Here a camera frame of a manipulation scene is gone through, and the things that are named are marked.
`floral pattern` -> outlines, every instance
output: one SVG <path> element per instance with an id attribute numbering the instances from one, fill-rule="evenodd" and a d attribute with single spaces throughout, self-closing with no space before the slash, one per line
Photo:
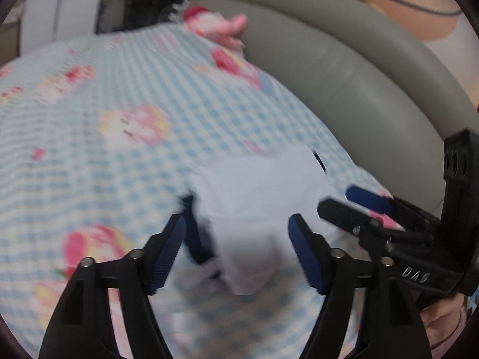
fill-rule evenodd
<path id="1" fill-rule="evenodd" d="M 73 92 L 83 81 L 93 79 L 95 70 L 90 65 L 75 66 L 64 74 L 50 76 L 40 83 L 35 99 L 42 105 L 54 105 L 64 95 Z"/>
<path id="2" fill-rule="evenodd" d="M 66 282 L 83 258 L 91 256 L 97 263 L 101 263 L 122 258 L 132 248 L 133 245 L 121 231 L 104 225 L 92 225 L 68 234 L 63 244 L 64 268 L 61 271 L 61 278 L 34 285 L 32 306 L 38 312 L 42 328 L 46 329 L 48 326 Z M 109 290 L 108 296 L 118 348 L 124 357 L 131 358 L 118 292 Z"/>
<path id="3" fill-rule="evenodd" d="M 43 155 L 45 155 L 45 150 L 42 149 L 42 148 L 35 148 L 34 152 L 33 152 L 33 155 L 32 155 L 32 159 L 35 161 L 35 162 L 39 162 L 43 159 Z"/>
<path id="4" fill-rule="evenodd" d="M 23 92 L 20 86 L 15 86 L 6 92 L 0 93 L 0 105 L 6 105 L 16 99 L 16 97 Z"/>
<path id="5" fill-rule="evenodd" d="M 107 151 L 122 151 L 161 144 L 168 138 L 171 127 L 166 113 L 160 108 L 142 105 L 133 110 L 103 112 L 99 131 L 105 138 Z"/>
<path id="6" fill-rule="evenodd" d="M 5 78 L 10 72 L 13 70 L 13 66 L 5 66 L 2 69 L 0 69 L 0 78 Z"/>
<path id="7" fill-rule="evenodd" d="M 261 89 L 258 69 L 243 57 L 224 48 L 215 48 L 211 52 L 214 66 L 194 65 L 198 73 L 212 80 L 215 84 L 228 87 L 253 87 Z"/>

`white cloth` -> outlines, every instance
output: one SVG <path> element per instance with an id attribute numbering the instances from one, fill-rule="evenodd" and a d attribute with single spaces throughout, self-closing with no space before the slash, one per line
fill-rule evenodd
<path id="1" fill-rule="evenodd" d="M 211 237 L 221 277 L 234 294 L 257 292 L 297 260 L 287 230 L 294 213 L 328 242 L 339 234 L 316 208 L 329 196 L 341 197 L 306 145 L 215 159 L 193 168 L 190 183 L 193 214 Z"/>

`metal screw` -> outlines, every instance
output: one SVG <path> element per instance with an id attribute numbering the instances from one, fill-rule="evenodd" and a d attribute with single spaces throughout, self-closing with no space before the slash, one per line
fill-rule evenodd
<path id="1" fill-rule="evenodd" d="M 391 244 L 391 238 L 389 238 L 386 242 L 386 244 L 384 244 L 384 248 L 386 249 L 386 251 L 388 252 L 391 252 L 392 250 L 394 250 L 394 245 Z"/>
<path id="2" fill-rule="evenodd" d="M 130 258 L 138 259 L 138 258 L 141 258 L 143 254 L 144 254 L 143 250 L 140 250 L 139 248 L 135 248 L 134 250 L 130 251 Z"/>
<path id="3" fill-rule="evenodd" d="M 384 266 L 392 266 L 392 265 L 394 265 L 394 260 L 392 260 L 389 256 L 383 256 L 381 258 L 381 263 Z"/>
<path id="4" fill-rule="evenodd" d="M 341 248 L 333 248 L 330 251 L 330 254 L 333 258 L 336 258 L 336 259 L 344 258 L 344 256 L 346 255 L 346 253 L 344 253 L 344 251 Z"/>
<path id="5" fill-rule="evenodd" d="M 83 258 L 81 261 L 80 261 L 80 266 L 82 267 L 90 267 L 93 263 L 94 263 L 94 259 L 93 258 Z"/>

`blue checkered fabric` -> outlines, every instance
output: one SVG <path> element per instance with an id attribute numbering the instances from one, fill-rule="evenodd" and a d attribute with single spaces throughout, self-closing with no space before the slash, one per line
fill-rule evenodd
<path id="1" fill-rule="evenodd" d="M 161 47 L 158 37 L 166 39 Z M 181 208 L 185 174 L 197 161 L 250 152 L 252 144 L 267 151 L 305 142 L 338 190 L 352 183 L 381 188 L 266 73 L 258 72 L 260 88 L 219 85 L 202 73 L 201 66 L 215 68 L 214 47 L 180 26 L 162 25 L 51 45 L 13 61 L 0 78 L 0 93 L 22 88 L 0 103 L 0 313 L 33 357 L 44 333 L 34 285 L 59 279 L 65 236 L 101 224 L 142 247 Z M 35 100 L 46 78 L 80 65 L 92 66 L 94 78 L 55 104 Z M 106 150 L 103 112 L 139 105 L 161 109 L 171 132 L 161 144 Z M 38 148 L 45 153 L 34 160 Z M 181 250 L 165 288 L 152 298 L 177 358 L 299 357 L 322 305 L 299 265 L 246 297 L 230 295 L 219 282 L 186 290 L 181 277 L 193 268 Z M 356 330 L 353 317 L 345 346 Z"/>

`pink flower print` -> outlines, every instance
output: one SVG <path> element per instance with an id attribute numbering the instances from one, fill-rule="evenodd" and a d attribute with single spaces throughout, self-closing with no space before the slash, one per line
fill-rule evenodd
<path id="1" fill-rule="evenodd" d="M 75 66 L 65 73 L 67 82 L 71 84 L 79 83 L 82 80 L 92 79 L 94 76 L 95 70 L 89 65 Z"/>
<path id="2" fill-rule="evenodd" d="M 90 65 L 79 65 L 61 75 L 51 76 L 42 83 L 36 91 L 35 99 L 42 105 L 53 105 L 67 93 L 73 92 L 78 85 L 95 76 L 95 70 Z"/>
<path id="3" fill-rule="evenodd" d="M 258 69 L 245 59 L 233 54 L 224 48 L 215 48 L 211 52 L 218 69 L 238 78 L 247 81 L 256 89 L 261 88 L 261 80 Z"/>
<path id="4" fill-rule="evenodd" d="M 35 162 L 39 162 L 43 159 L 43 155 L 45 154 L 45 150 L 42 148 L 35 148 L 35 151 L 32 155 L 32 159 Z"/>
<path id="5" fill-rule="evenodd" d="M 197 73 L 200 73 L 208 77 L 216 85 L 225 86 L 228 88 L 232 87 L 250 87 L 250 83 L 244 79 L 238 79 L 238 76 L 231 75 L 226 71 L 217 69 L 216 67 L 205 65 L 193 65 L 192 66 Z"/>
<path id="6" fill-rule="evenodd" d="M 6 105 L 16 99 L 16 97 L 23 92 L 20 86 L 15 86 L 7 92 L 0 93 L 0 105 Z"/>
<path id="7" fill-rule="evenodd" d="M 13 70 L 13 66 L 5 66 L 0 69 L 0 78 L 5 78 Z"/>
<path id="8" fill-rule="evenodd" d="M 167 115 L 159 108 L 142 105 L 133 110 L 108 110 L 101 116 L 100 133 L 108 151 L 122 151 L 141 145 L 157 145 L 170 134 Z"/>
<path id="9" fill-rule="evenodd" d="M 250 140 L 250 139 L 243 139 L 243 143 L 251 150 L 253 153 L 261 153 L 262 150 L 258 147 L 258 145 Z"/>
<path id="10" fill-rule="evenodd" d="M 113 227 L 91 225 L 68 234 L 63 243 L 65 276 L 69 278 L 87 256 L 96 262 L 119 259 L 132 249 L 125 235 Z"/>

